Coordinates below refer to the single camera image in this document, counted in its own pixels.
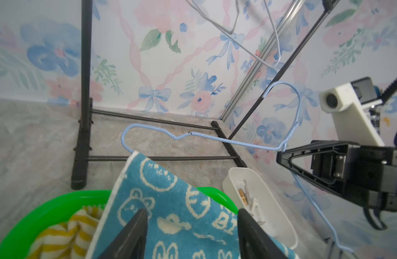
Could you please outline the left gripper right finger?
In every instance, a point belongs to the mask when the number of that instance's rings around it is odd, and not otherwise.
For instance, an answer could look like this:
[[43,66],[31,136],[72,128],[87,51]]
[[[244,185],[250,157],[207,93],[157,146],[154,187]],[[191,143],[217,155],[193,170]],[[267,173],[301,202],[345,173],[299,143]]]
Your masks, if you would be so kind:
[[237,229],[241,259],[287,258],[246,209],[238,210]]

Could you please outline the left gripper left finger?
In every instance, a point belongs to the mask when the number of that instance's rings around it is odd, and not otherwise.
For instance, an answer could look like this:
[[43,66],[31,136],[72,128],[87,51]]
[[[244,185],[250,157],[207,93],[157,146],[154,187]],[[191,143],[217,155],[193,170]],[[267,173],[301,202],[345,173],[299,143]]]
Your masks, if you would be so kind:
[[139,209],[98,259],[143,259],[147,232],[147,211]]

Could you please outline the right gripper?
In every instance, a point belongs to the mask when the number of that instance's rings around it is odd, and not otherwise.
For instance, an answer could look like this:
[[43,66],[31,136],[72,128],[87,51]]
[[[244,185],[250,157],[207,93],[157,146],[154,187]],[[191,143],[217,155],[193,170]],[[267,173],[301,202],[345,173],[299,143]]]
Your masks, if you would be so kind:
[[276,162],[328,193],[367,209],[397,212],[397,148],[313,140]]

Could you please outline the white clothespin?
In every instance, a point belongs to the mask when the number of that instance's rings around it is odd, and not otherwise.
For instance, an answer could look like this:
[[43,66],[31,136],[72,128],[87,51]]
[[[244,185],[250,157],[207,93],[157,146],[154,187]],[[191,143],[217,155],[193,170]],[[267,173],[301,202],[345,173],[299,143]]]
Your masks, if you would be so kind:
[[250,215],[253,219],[261,226],[265,224],[265,218],[262,214],[262,210],[260,208],[259,202],[257,198],[252,197],[250,200]]

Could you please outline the orange clothespin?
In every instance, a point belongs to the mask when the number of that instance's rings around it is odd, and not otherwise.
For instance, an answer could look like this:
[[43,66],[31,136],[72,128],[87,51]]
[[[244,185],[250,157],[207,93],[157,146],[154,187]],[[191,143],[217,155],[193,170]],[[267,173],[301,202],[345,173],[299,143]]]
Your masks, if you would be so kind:
[[239,196],[240,196],[243,204],[245,206],[248,206],[247,196],[246,196],[246,193],[243,191],[243,189],[239,188],[238,193],[239,193]]

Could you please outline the teal patterned towel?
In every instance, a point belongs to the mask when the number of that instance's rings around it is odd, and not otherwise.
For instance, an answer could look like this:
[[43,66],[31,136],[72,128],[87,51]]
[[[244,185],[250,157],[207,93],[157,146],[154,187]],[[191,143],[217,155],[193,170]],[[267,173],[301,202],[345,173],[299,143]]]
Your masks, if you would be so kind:
[[147,259],[240,258],[237,215],[139,152],[113,187],[87,258],[98,258],[140,209]]

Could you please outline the yellow striped towel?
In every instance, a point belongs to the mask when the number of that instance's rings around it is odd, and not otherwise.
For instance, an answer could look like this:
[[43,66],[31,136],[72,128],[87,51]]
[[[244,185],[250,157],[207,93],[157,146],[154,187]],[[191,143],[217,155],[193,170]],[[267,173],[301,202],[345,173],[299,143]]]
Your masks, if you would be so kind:
[[84,206],[67,222],[42,231],[31,245],[28,259],[84,259],[103,214],[99,206]]

